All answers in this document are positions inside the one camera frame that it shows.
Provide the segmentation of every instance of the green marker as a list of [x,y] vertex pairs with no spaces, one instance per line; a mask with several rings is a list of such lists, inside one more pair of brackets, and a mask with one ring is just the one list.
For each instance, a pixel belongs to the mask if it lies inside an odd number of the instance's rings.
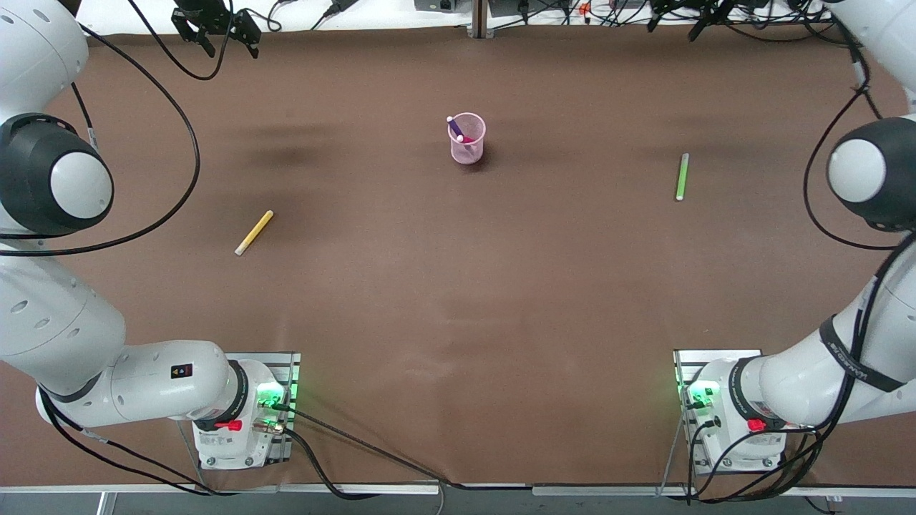
[[687,163],[690,161],[690,154],[684,152],[681,156],[681,172],[678,173],[678,191],[674,194],[674,200],[680,202],[684,200],[684,188],[687,187]]

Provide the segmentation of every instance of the brown table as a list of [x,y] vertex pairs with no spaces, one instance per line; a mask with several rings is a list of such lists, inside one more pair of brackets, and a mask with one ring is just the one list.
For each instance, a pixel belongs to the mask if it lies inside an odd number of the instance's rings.
[[[231,45],[207,83],[148,39],[122,39],[193,121],[200,185],[151,235],[64,262],[122,311],[129,344],[301,351],[300,406],[452,481],[658,483],[678,416],[672,349],[780,351],[882,258],[821,236],[802,207],[805,160],[850,94],[845,51],[725,29],[688,44],[686,32],[266,35],[260,59]],[[213,65],[172,48],[195,70]],[[901,114],[877,67],[878,103]],[[149,223],[191,174],[180,120],[146,79],[93,48],[79,83],[116,194],[99,227],[64,240],[74,245]],[[465,110],[488,124],[471,168],[451,161],[443,123]],[[81,118],[66,94],[50,111]],[[858,105],[835,137],[869,120]],[[687,198],[675,203],[685,151]],[[892,241],[832,197],[823,159],[815,170],[826,224]],[[274,221],[236,257],[267,209]],[[3,365],[0,381],[0,485],[138,481],[40,422],[28,378]],[[914,421],[842,426],[809,482],[916,485]],[[192,471],[174,422],[99,433]],[[421,479],[306,435],[335,481]],[[672,480],[683,463],[681,452]],[[211,479],[316,477],[297,452]]]

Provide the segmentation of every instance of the purple pen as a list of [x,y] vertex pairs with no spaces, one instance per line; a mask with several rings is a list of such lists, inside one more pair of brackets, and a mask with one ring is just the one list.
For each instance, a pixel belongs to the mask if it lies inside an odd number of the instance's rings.
[[455,122],[455,119],[451,116],[445,118],[445,121],[449,123],[449,127],[452,128],[452,132],[455,133],[456,137],[464,137],[464,134],[461,132],[461,128],[458,127],[458,123]]

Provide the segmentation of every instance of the white robot link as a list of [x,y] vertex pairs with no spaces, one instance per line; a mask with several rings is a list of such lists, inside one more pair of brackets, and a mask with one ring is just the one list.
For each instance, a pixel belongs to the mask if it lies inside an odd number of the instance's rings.
[[[903,85],[913,112],[916,1],[825,3]],[[872,227],[912,234],[916,115],[878,120],[842,137],[828,159],[827,180],[843,205]],[[718,463],[718,471],[779,466],[784,434],[767,431],[815,428],[832,420],[847,376],[853,386],[839,423],[916,411],[913,239],[916,236],[904,239],[883,277],[876,275],[860,298],[798,344],[773,356],[715,360],[693,378],[684,400],[694,408],[695,424],[711,426],[699,439],[710,465]],[[856,357],[854,341],[861,338],[864,323],[867,332]]]
[[0,0],[0,40],[0,359],[37,381],[45,420],[43,397],[83,427],[193,421],[204,466],[262,466],[271,435],[254,424],[284,396],[265,365],[211,342],[127,346],[121,313],[56,258],[15,256],[98,224],[114,183],[70,124],[42,114],[89,55],[73,15],[57,0]]

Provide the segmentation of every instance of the white round joint cap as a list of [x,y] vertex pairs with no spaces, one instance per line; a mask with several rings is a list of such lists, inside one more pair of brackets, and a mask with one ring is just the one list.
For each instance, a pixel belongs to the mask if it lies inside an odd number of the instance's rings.
[[838,197],[851,203],[861,203],[878,194],[887,174],[884,154],[864,139],[841,143],[827,165],[830,187]]
[[51,168],[51,194],[70,216],[94,218],[112,201],[111,177],[105,165],[91,154],[71,152]]

